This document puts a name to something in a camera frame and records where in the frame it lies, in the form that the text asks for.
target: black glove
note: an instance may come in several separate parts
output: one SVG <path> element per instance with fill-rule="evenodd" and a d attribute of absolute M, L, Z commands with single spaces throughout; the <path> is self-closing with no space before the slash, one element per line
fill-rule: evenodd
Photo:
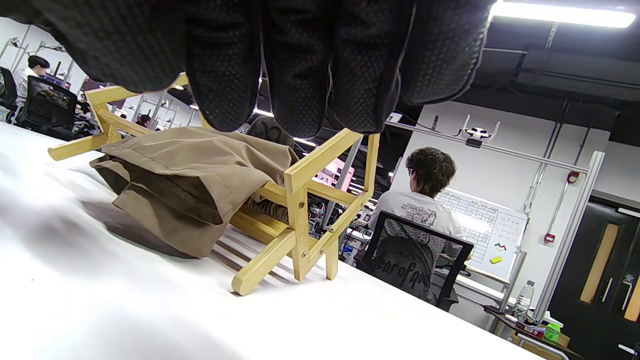
<path fill-rule="evenodd" d="M 0 15 L 46 29 L 91 78 L 133 92 L 164 89 L 185 70 L 222 131 L 253 113 L 264 69 L 278 123 L 306 138 L 328 104 L 368 134 L 382 131 L 399 96 L 429 104 L 461 94 L 494 2 L 0 0 Z"/>

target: red fire alarm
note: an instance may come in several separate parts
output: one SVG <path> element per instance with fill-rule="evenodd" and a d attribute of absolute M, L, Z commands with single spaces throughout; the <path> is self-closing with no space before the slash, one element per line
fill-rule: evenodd
<path fill-rule="evenodd" d="M 580 176 L 580 173 L 577 171 L 572 171 L 569 173 L 569 176 L 566 177 L 566 181 L 567 183 L 570 184 L 575 184 L 576 181 L 578 181 L 578 177 Z"/>

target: white wall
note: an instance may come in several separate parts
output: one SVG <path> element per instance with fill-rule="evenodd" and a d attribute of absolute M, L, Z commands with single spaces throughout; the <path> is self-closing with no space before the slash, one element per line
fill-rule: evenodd
<path fill-rule="evenodd" d="M 2 46 L 4 46 L 4 43 L 6 43 L 6 41 L 12 37 L 17 37 L 18 40 L 22 41 L 22 38 L 24 37 L 26 31 L 26 25 L 20 24 L 19 22 L 15 22 L 11 19 L 0 17 L 0 49 Z M 55 41 L 55 39 L 53 39 L 53 37 L 49 33 L 35 26 L 31 26 L 24 44 L 21 45 L 28 44 L 29 47 L 27 48 L 27 52 L 29 52 L 30 54 L 34 54 L 38 49 L 41 40 L 44 41 L 48 46 L 59 45 L 59 43 Z M 0 66 L 11 69 L 17 53 L 18 50 L 15 47 L 7 47 L 7 50 L 4 52 L 2 58 L 0 58 Z M 69 56 L 67 53 L 61 53 L 59 51 L 53 51 L 49 49 L 40 50 L 38 52 L 38 55 L 45 58 L 51 64 L 51 69 L 49 69 L 49 72 L 51 74 L 55 71 L 59 61 L 61 62 L 61 64 L 58 72 L 67 71 L 67 68 L 72 61 L 71 56 Z M 22 61 L 20 61 L 20 63 L 18 64 L 18 69 L 27 67 L 28 57 L 29 55 L 27 54 L 22 57 Z M 86 74 L 84 73 L 84 71 L 80 69 L 77 64 L 74 64 L 74 68 L 71 70 L 71 75 L 68 79 L 69 83 L 71 83 L 71 87 L 69 90 L 77 94 L 84 84 L 85 77 Z"/>
<path fill-rule="evenodd" d="M 150 102 L 144 102 L 140 107 L 140 114 L 149 113 L 149 115 L 153 115 L 154 109 L 156 108 L 156 103 L 158 99 L 163 94 L 163 92 L 154 92 L 151 94 L 145 94 L 145 99 Z M 136 112 L 136 108 L 140 103 L 141 95 L 130 97 L 125 101 L 124 107 L 122 111 L 127 113 L 127 119 L 133 121 L 133 115 Z M 161 108 L 158 110 L 157 119 L 158 125 L 163 126 L 164 128 L 169 127 L 169 121 L 175 115 L 175 119 L 173 120 L 172 127 L 180 127 L 180 126 L 202 126 L 202 121 L 200 121 L 200 117 L 198 114 L 193 115 L 191 122 L 189 123 L 189 118 L 191 113 L 194 112 L 187 104 L 184 104 L 182 101 L 174 98 L 169 94 L 164 95 L 164 99 L 166 101 L 171 102 L 171 106 L 169 108 Z"/>
<path fill-rule="evenodd" d="M 594 189 L 640 202 L 640 147 L 609 142 L 606 151 Z"/>
<path fill-rule="evenodd" d="M 443 133 L 455 134 L 463 125 L 467 114 L 471 114 L 469 125 L 474 127 L 492 130 L 495 122 L 501 121 L 499 133 L 492 145 L 537 156 L 543 155 L 554 126 L 554 123 L 548 120 L 480 108 L 458 102 L 426 106 L 420 114 L 419 122 L 430 127 L 435 115 L 438 115 L 437 129 Z M 573 163 L 585 132 L 586 128 L 584 127 L 563 126 L 551 158 L 565 163 Z M 606 131 L 592 130 L 589 133 L 578 165 L 588 166 L 593 151 L 605 150 L 608 137 L 609 133 Z M 408 190 L 408 174 L 404 167 L 404 160 L 413 150 L 425 146 L 436 147 L 449 153 L 456 162 L 458 171 L 450 185 L 451 188 L 509 208 L 522 209 L 527 192 L 538 169 L 538 163 L 486 149 L 471 148 L 462 143 L 420 133 L 412 135 L 404 154 L 403 163 L 397 171 L 397 178 L 394 179 L 392 189 Z M 531 210 L 531 222 L 522 241 L 522 248 L 528 252 L 528 256 L 520 277 L 515 284 L 514 291 L 517 294 L 527 280 L 535 281 L 536 294 L 534 303 L 537 301 L 547 279 L 547 274 L 559 243 L 563 240 L 566 223 L 577 198 L 578 186 L 583 180 L 580 179 L 576 185 L 571 186 L 567 191 L 558 219 L 552 230 L 552 233 L 556 235 L 556 242 L 546 244 L 543 241 L 543 236 L 547 233 L 552 215 L 566 182 L 567 174 L 568 171 L 566 170 L 547 167 L 538 196 Z M 474 277 L 474 280 L 498 290 L 500 288 L 495 282 L 486 279 Z M 470 295 L 464 289 L 456 287 L 456 291 L 483 304 L 491 304 L 490 300 Z M 453 306 L 451 312 L 481 327 L 484 327 L 488 320 L 488 316 L 482 312 L 479 306 L 464 300 L 462 300 L 461 304 Z"/>

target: water bottle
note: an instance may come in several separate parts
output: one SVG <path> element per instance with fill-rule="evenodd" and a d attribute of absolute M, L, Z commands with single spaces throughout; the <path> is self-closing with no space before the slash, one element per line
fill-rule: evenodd
<path fill-rule="evenodd" d="M 533 286 L 535 284 L 535 282 L 527 280 L 527 284 L 522 286 L 522 290 L 520 290 L 520 294 L 518 294 L 516 304 L 513 306 L 512 311 L 512 315 L 516 319 L 521 320 L 527 317 L 527 311 L 529 310 L 531 300 L 533 299 Z"/>

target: whiteboard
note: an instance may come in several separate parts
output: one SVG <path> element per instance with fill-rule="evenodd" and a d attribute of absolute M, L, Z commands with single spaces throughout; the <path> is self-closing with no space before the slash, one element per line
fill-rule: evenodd
<path fill-rule="evenodd" d="M 435 199 L 453 211 L 464 227 L 465 240 L 474 244 L 467 264 L 509 279 L 516 248 L 522 242 L 527 225 L 527 215 L 449 188 Z"/>

